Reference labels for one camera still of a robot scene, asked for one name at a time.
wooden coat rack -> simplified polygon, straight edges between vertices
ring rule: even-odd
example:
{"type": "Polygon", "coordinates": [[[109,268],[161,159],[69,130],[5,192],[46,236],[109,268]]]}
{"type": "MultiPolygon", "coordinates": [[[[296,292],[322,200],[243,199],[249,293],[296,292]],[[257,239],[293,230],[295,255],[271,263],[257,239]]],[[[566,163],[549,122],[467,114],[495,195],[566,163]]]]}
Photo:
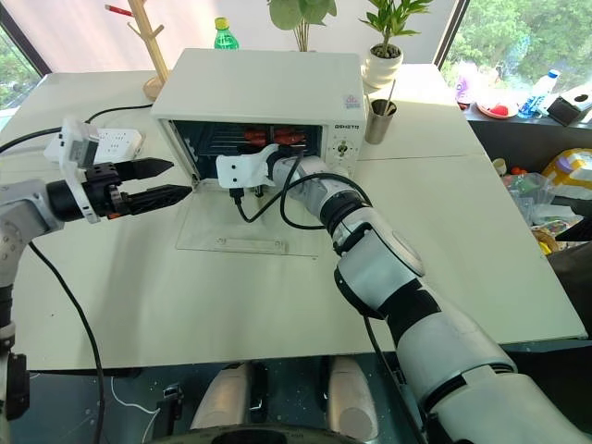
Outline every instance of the wooden coat rack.
{"type": "Polygon", "coordinates": [[[130,22],[128,22],[128,26],[143,40],[146,49],[148,50],[148,54],[152,59],[152,63],[154,64],[154,68],[156,69],[157,76],[148,80],[142,87],[146,97],[154,101],[168,79],[167,65],[165,64],[163,55],[158,47],[158,42],[156,41],[156,36],[165,27],[163,25],[158,25],[155,30],[152,29],[152,25],[146,14],[146,9],[144,8],[145,2],[146,0],[128,0],[131,14],[136,20],[136,26],[138,29],[134,28],[130,22]]]}

oven label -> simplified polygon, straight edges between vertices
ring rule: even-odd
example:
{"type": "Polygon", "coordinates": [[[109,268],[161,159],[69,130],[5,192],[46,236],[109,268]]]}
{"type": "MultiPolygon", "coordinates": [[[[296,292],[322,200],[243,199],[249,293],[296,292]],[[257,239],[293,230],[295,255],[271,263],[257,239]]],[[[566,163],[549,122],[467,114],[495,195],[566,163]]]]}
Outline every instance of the oven label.
{"type": "Polygon", "coordinates": [[[346,109],[359,108],[362,106],[358,98],[352,94],[343,96],[343,104],[345,105],[346,109]]]}
{"type": "Polygon", "coordinates": [[[359,130],[360,125],[336,125],[336,130],[359,130]]]}

white table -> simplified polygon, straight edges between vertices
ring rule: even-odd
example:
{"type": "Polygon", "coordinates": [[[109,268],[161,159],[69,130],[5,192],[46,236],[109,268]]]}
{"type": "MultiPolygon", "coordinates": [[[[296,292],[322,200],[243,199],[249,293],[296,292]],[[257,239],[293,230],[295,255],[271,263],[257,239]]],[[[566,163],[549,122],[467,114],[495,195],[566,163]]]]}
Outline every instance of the white table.
{"type": "MultiPolygon", "coordinates": [[[[0,142],[59,126],[65,114],[86,118],[111,106],[143,104],[141,85],[151,75],[52,75],[0,142]]],[[[403,66],[397,104],[388,137],[364,147],[355,178],[421,254],[428,283],[499,342],[583,337],[582,323],[435,68],[403,66]],[[433,103],[413,102],[427,96],[433,103]]],[[[146,136],[143,156],[172,159],[149,110],[105,115],[96,124],[137,128],[146,136]]],[[[2,156],[0,181],[33,177],[60,179],[38,151],[2,156]]],[[[186,179],[175,167],[126,190],[163,183],[186,179]]],[[[36,241],[83,306],[105,367],[371,351],[361,317],[333,283],[337,257],[328,236],[318,233],[326,246],[318,257],[177,249],[195,202],[94,226],[77,221],[36,241]]],[[[68,298],[30,252],[14,297],[16,350],[27,353],[30,368],[93,367],[68,298]]],[[[385,326],[376,323],[376,329],[392,349],[385,326]]]]}

power strip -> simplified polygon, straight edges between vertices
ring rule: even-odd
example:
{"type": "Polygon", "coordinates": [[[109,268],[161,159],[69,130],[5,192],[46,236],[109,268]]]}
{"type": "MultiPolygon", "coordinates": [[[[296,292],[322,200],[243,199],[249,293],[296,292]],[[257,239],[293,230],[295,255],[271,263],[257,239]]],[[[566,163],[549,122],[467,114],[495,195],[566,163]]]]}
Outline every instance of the power strip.
{"type": "MultiPolygon", "coordinates": [[[[95,164],[125,162],[134,159],[142,148],[142,135],[136,129],[99,128],[99,145],[95,164]]],[[[50,162],[59,163],[59,139],[57,135],[47,145],[43,155],[50,162]]]]}

green leaves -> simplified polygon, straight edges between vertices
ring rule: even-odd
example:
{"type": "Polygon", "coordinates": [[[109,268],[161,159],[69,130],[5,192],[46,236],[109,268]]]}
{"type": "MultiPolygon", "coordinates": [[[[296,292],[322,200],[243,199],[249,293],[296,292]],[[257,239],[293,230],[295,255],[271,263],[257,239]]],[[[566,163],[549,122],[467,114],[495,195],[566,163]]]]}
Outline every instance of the green leaves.
{"type": "Polygon", "coordinates": [[[327,12],[333,17],[337,16],[337,5],[335,5],[335,0],[329,0],[329,8],[327,12]]]}
{"type": "Polygon", "coordinates": [[[368,0],[376,6],[376,14],[366,13],[367,20],[360,20],[372,29],[380,32],[385,39],[397,35],[414,35],[417,31],[405,30],[407,19],[412,14],[425,14],[428,12],[427,5],[433,0],[401,0],[395,6],[394,0],[368,0]]]}
{"type": "Polygon", "coordinates": [[[302,20],[314,25],[324,25],[327,14],[335,17],[335,0],[270,0],[269,16],[281,30],[296,28],[302,20]]]}
{"type": "Polygon", "coordinates": [[[302,21],[298,0],[271,0],[269,16],[273,24],[284,31],[293,30],[302,21]]]}
{"type": "Polygon", "coordinates": [[[325,25],[323,19],[329,9],[329,0],[316,0],[314,4],[310,0],[299,0],[298,4],[306,21],[313,25],[325,25]]]}

